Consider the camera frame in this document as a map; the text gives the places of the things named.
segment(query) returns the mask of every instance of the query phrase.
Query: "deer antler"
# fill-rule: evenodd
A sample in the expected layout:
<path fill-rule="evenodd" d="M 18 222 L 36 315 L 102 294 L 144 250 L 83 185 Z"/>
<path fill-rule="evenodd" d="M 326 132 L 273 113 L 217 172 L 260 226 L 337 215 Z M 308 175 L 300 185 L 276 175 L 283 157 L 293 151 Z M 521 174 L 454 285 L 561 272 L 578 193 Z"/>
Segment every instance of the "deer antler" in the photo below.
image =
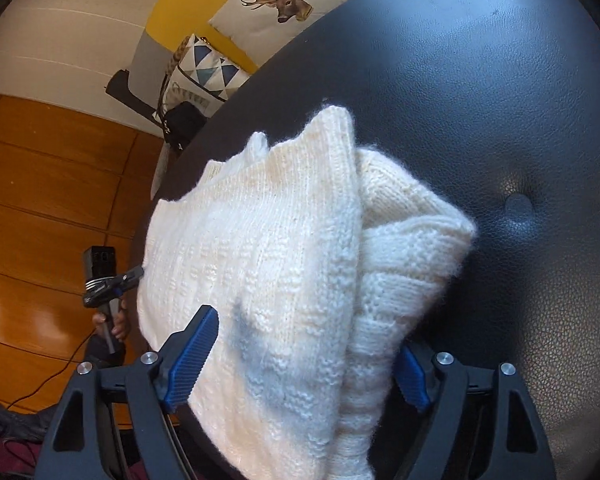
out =
<path fill-rule="evenodd" d="M 245 2 L 244 0 L 240 0 L 245 7 L 251 7 L 257 5 L 257 7 L 253 7 L 254 9 L 259 9 L 262 6 L 275 6 L 277 0 L 253 0 L 252 2 Z"/>

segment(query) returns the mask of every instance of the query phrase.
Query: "leather cushion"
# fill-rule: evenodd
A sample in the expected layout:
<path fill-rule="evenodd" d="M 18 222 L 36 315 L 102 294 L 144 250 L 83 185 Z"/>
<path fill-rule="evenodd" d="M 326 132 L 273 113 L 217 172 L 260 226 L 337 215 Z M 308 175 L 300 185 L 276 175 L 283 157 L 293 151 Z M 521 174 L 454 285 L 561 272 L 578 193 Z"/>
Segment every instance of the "leather cushion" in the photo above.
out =
<path fill-rule="evenodd" d="M 600 31 L 578 0 L 350 0 L 207 123 L 158 197 L 251 132 L 294 136 L 325 104 L 478 222 L 424 330 L 527 380 L 561 479 L 600 457 Z M 141 261 L 146 222 L 136 235 Z"/>

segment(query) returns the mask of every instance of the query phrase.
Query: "blue gripper pad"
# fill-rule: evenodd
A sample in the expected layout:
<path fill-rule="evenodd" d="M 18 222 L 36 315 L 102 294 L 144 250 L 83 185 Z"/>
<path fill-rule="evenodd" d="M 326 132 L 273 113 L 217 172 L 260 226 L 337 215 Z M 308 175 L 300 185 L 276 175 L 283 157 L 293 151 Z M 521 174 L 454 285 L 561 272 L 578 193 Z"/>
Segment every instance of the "blue gripper pad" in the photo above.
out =
<path fill-rule="evenodd" d="M 168 413 L 185 404 L 218 337 L 218 312 L 203 305 L 182 332 L 160 349 L 162 362 L 154 387 Z"/>
<path fill-rule="evenodd" d="M 405 402 L 422 413 L 432 404 L 427 392 L 426 374 L 407 345 L 403 345 L 394 363 L 394 379 Z"/>

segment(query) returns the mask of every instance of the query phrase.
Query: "white knitted sweater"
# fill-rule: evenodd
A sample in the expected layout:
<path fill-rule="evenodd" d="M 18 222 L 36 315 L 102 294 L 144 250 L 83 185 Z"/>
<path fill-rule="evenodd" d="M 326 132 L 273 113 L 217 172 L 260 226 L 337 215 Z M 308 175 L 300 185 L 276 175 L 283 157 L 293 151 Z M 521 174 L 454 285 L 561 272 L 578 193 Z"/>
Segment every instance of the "white knitted sweater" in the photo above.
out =
<path fill-rule="evenodd" d="M 381 153 L 349 113 L 295 139 L 254 134 L 160 201 L 138 294 L 158 349 L 201 304 L 218 340 L 189 399 L 250 480 L 373 478 L 366 461 L 404 336 L 468 252 L 474 226 Z"/>

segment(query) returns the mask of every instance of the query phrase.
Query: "metal bolt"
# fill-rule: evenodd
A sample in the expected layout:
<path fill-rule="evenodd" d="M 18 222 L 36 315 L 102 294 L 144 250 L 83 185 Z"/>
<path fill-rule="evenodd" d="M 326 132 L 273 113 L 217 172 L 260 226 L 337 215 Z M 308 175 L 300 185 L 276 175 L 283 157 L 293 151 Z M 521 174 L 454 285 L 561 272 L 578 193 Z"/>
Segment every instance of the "metal bolt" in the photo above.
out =
<path fill-rule="evenodd" d="M 142 364 L 152 365 L 158 360 L 158 354 L 155 352 L 147 352 L 142 354 L 140 360 L 142 361 Z"/>
<path fill-rule="evenodd" d="M 511 363 L 502 363 L 500 365 L 500 371 L 505 375 L 513 375 L 516 373 L 516 367 Z"/>
<path fill-rule="evenodd" d="M 439 352 L 436 354 L 436 361 L 441 365 L 450 365 L 454 361 L 454 357 L 449 352 Z"/>
<path fill-rule="evenodd" d="M 80 375 L 86 375 L 93 370 L 93 365 L 90 362 L 85 361 L 78 365 L 77 370 Z"/>

